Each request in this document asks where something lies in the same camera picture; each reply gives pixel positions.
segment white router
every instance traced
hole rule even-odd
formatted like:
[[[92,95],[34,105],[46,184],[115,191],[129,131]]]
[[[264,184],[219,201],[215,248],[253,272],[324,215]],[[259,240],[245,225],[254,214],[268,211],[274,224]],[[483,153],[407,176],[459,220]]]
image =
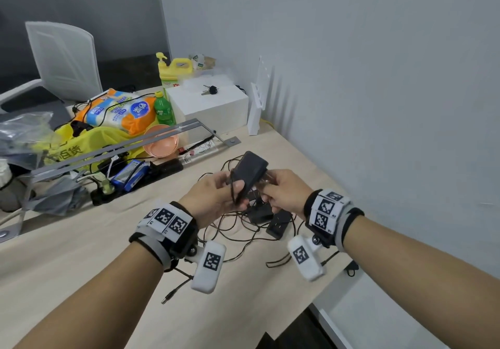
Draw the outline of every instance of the white router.
[[[269,91],[269,84],[271,76],[267,70],[266,64],[259,57],[259,68],[257,69],[257,80],[255,83],[250,83],[251,89],[248,98],[250,99],[250,114],[248,115],[248,134],[255,136],[259,132],[260,115],[266,109],[267,93]]]

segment white box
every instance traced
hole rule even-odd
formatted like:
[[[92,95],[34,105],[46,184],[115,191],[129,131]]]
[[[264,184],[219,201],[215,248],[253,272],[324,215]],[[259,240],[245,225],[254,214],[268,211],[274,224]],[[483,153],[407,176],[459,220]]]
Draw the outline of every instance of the white box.
[[[206,85],[224,84],[215,95],[202,95],[206,90],[199,81],[179,87],[168,88],[168,96],[176,116],[176,122],[197,118],[217,134],[227,133],[247,124],[248,97],[237,86],[228,82],[217,81],[218,76],[209,77]],[[210,136],[203,127],[187,132],[187,142],[200,141]]]

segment wrist-mounted device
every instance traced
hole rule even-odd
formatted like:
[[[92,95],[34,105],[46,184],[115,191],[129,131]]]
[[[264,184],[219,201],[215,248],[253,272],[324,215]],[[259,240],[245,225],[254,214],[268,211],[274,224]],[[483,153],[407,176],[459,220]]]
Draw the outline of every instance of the wrist-mounted device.
[[[297,235],[288,242],[288,250],[304,278],[313,281],[324,274],[324,267],[316,252],[321,247],[334,245],[345,252],[343,240],[347,230],[359,215],[365,213],[352,201],[332,189],[314,191],[305,202],[305,225],[314,235]]]
[[[221,273],[226,247],[208,241],[205,247],[198,246],[198,225],[194,217],[179,203],[157,202],[137,225],[129,242],[137,242],[149,251],[168,272],[185,258],[198,264],[191,288],[211,293]]]

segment person's right hand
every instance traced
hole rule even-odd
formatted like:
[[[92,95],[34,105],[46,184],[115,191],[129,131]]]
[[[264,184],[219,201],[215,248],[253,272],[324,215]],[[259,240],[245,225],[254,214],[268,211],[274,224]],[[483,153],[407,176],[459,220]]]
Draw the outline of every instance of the person's right hand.
[[[262,200],[271,204],[272,213],[284,209],[305,220],[304,205],[313,189],[291,170],[269,170],[267,173],[275,179],[276,185],[258,183],[256,187]]]

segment bunch of keys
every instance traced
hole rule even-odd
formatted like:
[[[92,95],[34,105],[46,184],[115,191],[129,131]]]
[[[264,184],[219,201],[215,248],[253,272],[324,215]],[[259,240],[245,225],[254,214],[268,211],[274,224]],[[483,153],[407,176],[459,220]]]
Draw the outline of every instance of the bunch of keys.
[[[205,86],[204,84],[203,84],[203,86],[207,87],[208,89],[206,91],[202,92],[202,96],[208,95],[208,94],[215,95],[218,92],[218,88],[216,86]]]

